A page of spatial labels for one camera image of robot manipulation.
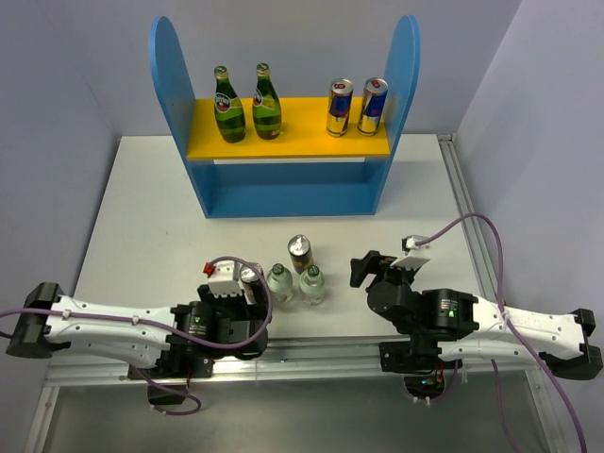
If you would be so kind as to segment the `black can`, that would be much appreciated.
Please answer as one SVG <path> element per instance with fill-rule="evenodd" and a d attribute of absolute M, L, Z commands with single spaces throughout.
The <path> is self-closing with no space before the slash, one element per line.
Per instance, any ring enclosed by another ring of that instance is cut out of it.
<path fill-rule="evenodd" d="M 247 266 L 240 266 L 240 281 L 243 293 L 250 305 L 266 305 L 266 296 L 259 276 Z"/>
<path fill-rule="evenodd" d="M 313 265 L 310 240 L 303 234 L 293 236 L 287 245 L 294 270 L 301 275 Z"/>

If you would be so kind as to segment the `clear water bottle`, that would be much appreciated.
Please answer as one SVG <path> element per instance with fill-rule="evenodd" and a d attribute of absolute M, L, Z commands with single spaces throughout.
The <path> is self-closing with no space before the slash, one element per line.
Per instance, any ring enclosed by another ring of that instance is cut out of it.
<path fill-rule="evenodd" d="M 267 284 L 275 304 L 286 304 L 294 295 L 293 276 L 282 263 L 275 263 L 268 276 Z"/>
<path fill-rule="evenodd" d="M 299 290 L 304 302 L 317 306 L 323 302 L 326 281 L 325 276 L 317 265 L 311 265 L 299 279 Z"/>

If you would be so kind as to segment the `green glass bottle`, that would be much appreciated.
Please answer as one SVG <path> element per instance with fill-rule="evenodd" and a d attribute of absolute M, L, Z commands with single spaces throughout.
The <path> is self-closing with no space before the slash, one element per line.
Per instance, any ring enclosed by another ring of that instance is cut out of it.
<path fill-rule="evenodd" d="M 245 138 L 246 133 L 242 101 L 230 82 L 226 66 L 216 66 L 214 77 L 214 117 L 218 130 L 227 143 L 238 143 Z"/>
<path fill-rule="evenodd" d="M 253 123 L 261 139 L 273 140 L 281 130 L 281 105 L 270 78 L 269 65 L 265 62 L 259 63 L 256 72 L 257 85 L 252 104 Z"/>

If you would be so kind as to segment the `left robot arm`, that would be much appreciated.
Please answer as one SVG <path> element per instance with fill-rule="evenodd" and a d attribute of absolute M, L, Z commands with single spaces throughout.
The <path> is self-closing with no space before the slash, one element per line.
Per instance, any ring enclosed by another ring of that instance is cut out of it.
<path fill-rule="evenodd" d="M 267 306 L 250 305 L 241 293 L 216 297 L 208 285 L 197 292 L 188 304 L 131 309 L 79 301 L 57 283 L 43 282 L 17 311 L 6 352 L 23 359 L 97 356 L 155 378 L 207 378 L 220 359 L 260 357 L 268 342 Z"/>

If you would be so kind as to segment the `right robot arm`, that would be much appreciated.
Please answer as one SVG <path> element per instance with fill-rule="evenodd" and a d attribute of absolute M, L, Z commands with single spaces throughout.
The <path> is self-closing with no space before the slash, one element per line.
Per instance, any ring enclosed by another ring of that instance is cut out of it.
<path fill-rule="evenodd" d="M 381 368 L 398 374 L 452 369 L 467 361 L 532 363 L 542 360 L 556 378 L 591 380 L 603 369 L 598 347 L 589 343 L 593 312 L 556 315 L 500 308 L 478 295 L 452 289 L 417 292 L 411 285 L 426 263 L 417 252 L 398 259 L 369 251 L 350 261 L 350 285 L 367 277 L 367 306 L 404 335 L 379 346 Z"/>

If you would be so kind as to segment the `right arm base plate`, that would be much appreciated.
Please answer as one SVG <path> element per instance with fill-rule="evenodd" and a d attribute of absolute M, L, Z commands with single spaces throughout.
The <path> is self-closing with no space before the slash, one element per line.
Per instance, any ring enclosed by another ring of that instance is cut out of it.
<path fill-rule="evenodd" d="M 440 370 L 462 368 L 462 361 L 443 361 L 438 356 L 415 356 L 410 343 L 382 342 L 378 344 L 381 371 L 401 375 L 428 375 Z"/>

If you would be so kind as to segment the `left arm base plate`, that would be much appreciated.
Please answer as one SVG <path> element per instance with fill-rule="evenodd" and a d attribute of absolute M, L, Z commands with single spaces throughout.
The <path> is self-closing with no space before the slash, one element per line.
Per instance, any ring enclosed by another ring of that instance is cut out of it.
<path fill-rule="evenodd" d="M 135 371 L 141 369 L 152 379 L 165 378 L 210 378 L 214 360 L 182 353 L 162 351 L 158 358 L 129 359 L 127 376 L 129 379 L 141 379 Z"/>

